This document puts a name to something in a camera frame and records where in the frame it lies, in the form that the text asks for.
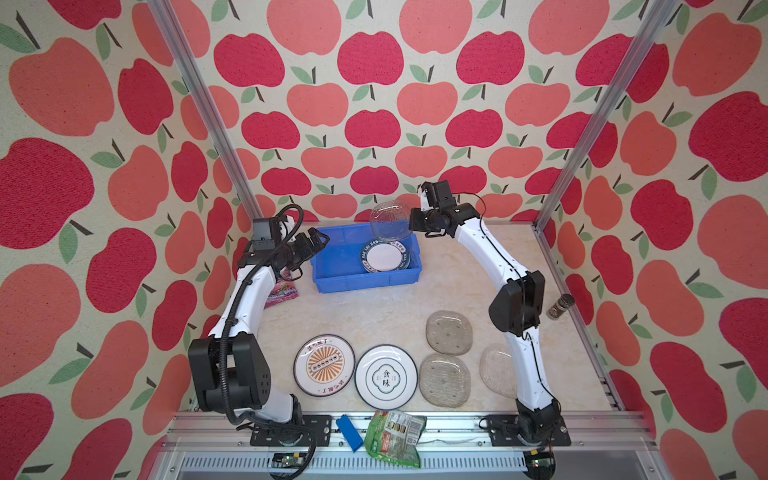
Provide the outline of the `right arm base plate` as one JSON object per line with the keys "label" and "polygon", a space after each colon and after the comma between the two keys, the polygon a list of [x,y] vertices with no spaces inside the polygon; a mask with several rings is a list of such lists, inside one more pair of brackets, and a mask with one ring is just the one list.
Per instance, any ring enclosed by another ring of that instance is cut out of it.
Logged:
{"label": "right arm base plate", "polygon": [[562,420],[553,425],[538,426],[520,415],[487,415],[478,426],[486,431],[494,447],[568,447],[572,445]]}

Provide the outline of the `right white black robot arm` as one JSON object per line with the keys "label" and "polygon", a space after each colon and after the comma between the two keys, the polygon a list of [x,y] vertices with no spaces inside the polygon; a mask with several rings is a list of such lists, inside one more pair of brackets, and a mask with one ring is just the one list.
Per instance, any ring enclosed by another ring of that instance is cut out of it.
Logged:
{"label": "right white black robot arm", "polygon": [[517,436],[529,446],[550,445],[562,425],[561,404],[552,393],[540,348],[544,276],[517,262],[491,234],[483,216],[469,203],[410,209],[399,201],[369,214],[373,236],[401,240],[411,233],[449,236],[463,245],[497,288],[488,307],[491,322],[508,344],[517,379]]}

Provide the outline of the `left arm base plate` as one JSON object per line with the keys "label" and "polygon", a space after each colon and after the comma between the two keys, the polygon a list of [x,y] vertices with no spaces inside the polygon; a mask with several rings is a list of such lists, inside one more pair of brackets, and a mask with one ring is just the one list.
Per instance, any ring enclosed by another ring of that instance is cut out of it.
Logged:
{"label": "left arm base plate", "polygon": [[300,425],[257,419],[252,424],[254,447],[327,447],[333,429],[330,415],[304,415]]}

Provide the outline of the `clear glass plate top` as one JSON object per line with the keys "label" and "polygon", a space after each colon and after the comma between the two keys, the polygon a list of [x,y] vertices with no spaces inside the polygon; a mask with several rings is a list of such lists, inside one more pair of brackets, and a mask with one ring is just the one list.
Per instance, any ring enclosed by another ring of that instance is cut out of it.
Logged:
{"label": "clear glass plate top", "polygon": [[369,223],[375,240],[402,241],[412,234],[411,209],[400,200],[378,204],[371,210]]}

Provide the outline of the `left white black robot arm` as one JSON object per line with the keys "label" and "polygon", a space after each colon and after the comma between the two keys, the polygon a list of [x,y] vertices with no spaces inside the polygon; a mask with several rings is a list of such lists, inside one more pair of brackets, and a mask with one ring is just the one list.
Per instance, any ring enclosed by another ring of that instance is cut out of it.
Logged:
{"label": "left white black robot arm", "polygon": [[283,274],[301,270],[329,236],[299,231],[305,211],[290,203],[275,216],[252,222],[252,239],[237,261],[233,294],[209,334],[191,342],[188,359],[201,410],[223,414],[230,424],[268,433],[286,446],[317,444],[304,425],[298,399],[272,387],[271,370],[257,340],[270,293]]}

